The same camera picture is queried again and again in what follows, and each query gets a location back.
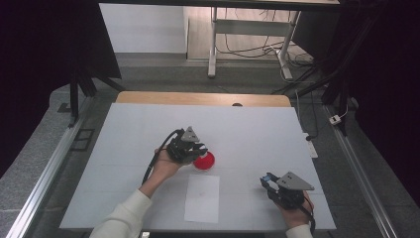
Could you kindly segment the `white paper sheet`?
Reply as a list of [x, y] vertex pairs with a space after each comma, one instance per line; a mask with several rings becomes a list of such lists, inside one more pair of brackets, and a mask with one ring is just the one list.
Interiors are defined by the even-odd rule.
[[219, 185], [220, 178], [216, 176], [189, 176], [184, 210], [186, 221], [218, 222]]

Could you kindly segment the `wooden table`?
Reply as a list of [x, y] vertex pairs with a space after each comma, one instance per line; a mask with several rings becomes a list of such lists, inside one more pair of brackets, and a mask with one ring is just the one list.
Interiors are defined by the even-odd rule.
[[194, 93], [194, 92], [156, 92], [123, 91], [117, 103], [168, 104], [168, 105], [216, 105], [254, 107], [290, 107], [284, 95], [231, 94], [231, 93]]

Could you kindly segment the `person's left hand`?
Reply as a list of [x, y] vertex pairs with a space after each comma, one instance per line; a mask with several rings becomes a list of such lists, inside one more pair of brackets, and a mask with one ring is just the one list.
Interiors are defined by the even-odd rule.
[[184, 167], [173, 161], [166, 150], [156, 150], [157, 160], [149, 178], [140, 186], [139, 191], [151, 198], [160, 185], [173, 177], [177, 171]]

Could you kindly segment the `black curtain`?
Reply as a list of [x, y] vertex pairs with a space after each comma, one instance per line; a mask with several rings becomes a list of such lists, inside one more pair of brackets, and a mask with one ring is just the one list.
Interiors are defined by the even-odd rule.
[[99, 0], [0, 0], [0, 178], [76, 77], [121, 76]]
[[420, 0], [388, 0], [350, 73], [359, 125], [420, 204]]

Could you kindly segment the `red round ink pad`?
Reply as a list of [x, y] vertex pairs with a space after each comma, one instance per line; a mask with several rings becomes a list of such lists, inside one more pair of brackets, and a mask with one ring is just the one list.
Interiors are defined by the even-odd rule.
[[193, 162], [193, 166], [199, 171], [208, 171], [215, 164], [215, 157], [211, 152], [207, 152], [205, 155], [200, 156]]

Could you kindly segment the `black floor plate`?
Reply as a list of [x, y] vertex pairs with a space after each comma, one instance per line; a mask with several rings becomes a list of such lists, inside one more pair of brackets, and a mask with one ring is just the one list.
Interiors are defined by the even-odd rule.
[[85, 152], [92, 142], [94, 132], [94, 129], [80, 129], [77, 132], [70, 149], [76, 152]]

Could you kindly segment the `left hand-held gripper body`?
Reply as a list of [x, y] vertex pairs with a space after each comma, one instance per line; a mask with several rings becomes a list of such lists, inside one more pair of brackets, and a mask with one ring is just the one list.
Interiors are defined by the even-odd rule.
[[176, 136], [166, 146], [172, 160], [179, 164], [190, 164], [200, 155], [200, 140], [191, 126], [186, 130], [175, 130]]

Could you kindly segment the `white metal desk frame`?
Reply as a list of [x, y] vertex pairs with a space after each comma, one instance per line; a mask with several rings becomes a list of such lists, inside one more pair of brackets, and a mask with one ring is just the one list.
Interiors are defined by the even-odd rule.
[[214, 78], [216, 75], [216, 36], [218, 34], [284, 37], [281, 49], [274, 52], [280, 64], [281, 75], [287, 80], [292, 78], [291, 71], [287, 65], [286, 54], [300, 15], [299, 11], [291, 11], [288, 22], [219, 19], [217, 13], [217, 8], [212, 7], [211, 47], [207, 72], [209, 78]]

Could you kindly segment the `white table cover board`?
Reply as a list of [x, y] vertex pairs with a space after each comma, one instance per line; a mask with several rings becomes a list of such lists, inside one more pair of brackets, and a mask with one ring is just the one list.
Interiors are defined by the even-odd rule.
[[[74, 196], [60, 223], [68, 230], [90, 230], [137, 189], [154, 151], [174, 130], [191, 126], [215, 157], [199, 172], [181, 168], [155, 193], [144, 218], [154, 232], [276, 232], [285, 228], [260, 178], [293, 172], [314, 186], [319, 230], [335, 223], [291, 107], [182, 106], [115, 103], [111, 106]], [[216, 176], [217, 223], [184, 219], [190, 175]]]

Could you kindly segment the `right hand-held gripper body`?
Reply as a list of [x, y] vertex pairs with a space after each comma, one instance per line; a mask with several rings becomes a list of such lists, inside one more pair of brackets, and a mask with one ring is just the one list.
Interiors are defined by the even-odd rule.
[[314, 190], [314, 186], [288, 172], [276, 182], [278, 192], [268, 192], [268, 198], [282, 208], [297, 208], [304, 203], [304, 190]]

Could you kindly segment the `aluminium rail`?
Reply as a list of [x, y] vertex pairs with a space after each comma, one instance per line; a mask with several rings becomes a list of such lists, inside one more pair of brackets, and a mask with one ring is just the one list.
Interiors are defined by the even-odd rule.
[[60, 141], [52, 153], [52, 156], [49, 158], [45, 169], [41, 173], [40, 178], [20, 210], [20, 213], [6, 235], [6, 238], [24, 238], [28, 232], [38, 209], [40, 208], [67, 152], [70, 149], [72, 141], [87, 116], [92, 101], [93, 99], [91, 97], [87, 97], [81, 104], [79, 117], [71, 127], [66, 127]]
[[361, 164], [350, 140], [344, 136], [341, 130], [336, 126], [329, 123], [332, 128], [342, 151], [347, 159], [347, 162], [356, 178], [356, 181], [364, 195], [365, 201], [370, 209], [377, 227], [383, 238], [398, 238], [398, 234], [382, 204], [373, 186], [368, 178], [368, 175]]

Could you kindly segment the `person's right hand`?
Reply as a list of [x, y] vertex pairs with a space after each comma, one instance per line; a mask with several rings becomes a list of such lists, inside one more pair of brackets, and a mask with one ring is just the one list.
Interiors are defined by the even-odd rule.
[[[302, 206], [308, 211], [308, 212], [312, 212], [314, 205], [311, 201], [311, 199], [309, 198], [309, 195], [306, 191], [303, 192], [305, 200], [304, 203], [302, 204]], [[309, 224], [310, 223], [310, 218], [308, 215], [306, 215], [303, 211], [301, 211], [300, 209], [289, 209], [286, 210], [284, 208], [282, 208], [281, 206], [278, 207], [278, 209], [280, 210], [284, 222], [286, 224], [286, 226], [288, 228], [294, 228], [300, 225], [304, 225], [304, 224]]]

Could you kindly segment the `black metal stand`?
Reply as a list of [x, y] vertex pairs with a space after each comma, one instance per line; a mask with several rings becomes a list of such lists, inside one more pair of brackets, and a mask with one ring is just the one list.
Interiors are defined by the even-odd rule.
[[347, 135], [351, 64], [371, 29], [381, 5], [382, 0], [345, 0], [344, 10], [341, 12], [338, 36], [335, 38], [337, 48], [334, 49], [333, 56], [336, 62], [331, 62], [332, 72], [329, 74], [328, 87], [321, 99], [327, 105], [338, 99], [336, 114], [340, 117], [340, 122], [335, 127], [344, 136]]
[[94, 70], [93, 68], [76, 66], [70, 78], [70, 122], [69, 127], [73, 127], [78, 121], [79, 105], [78, 105], [78, 89], [81, 89], [86, 97], [93, 97], [97, 88], [93, 79], [97, 78], [118, 92], [125, 91], [126, 88], [119, 83], [113, 81], [110, 77]]

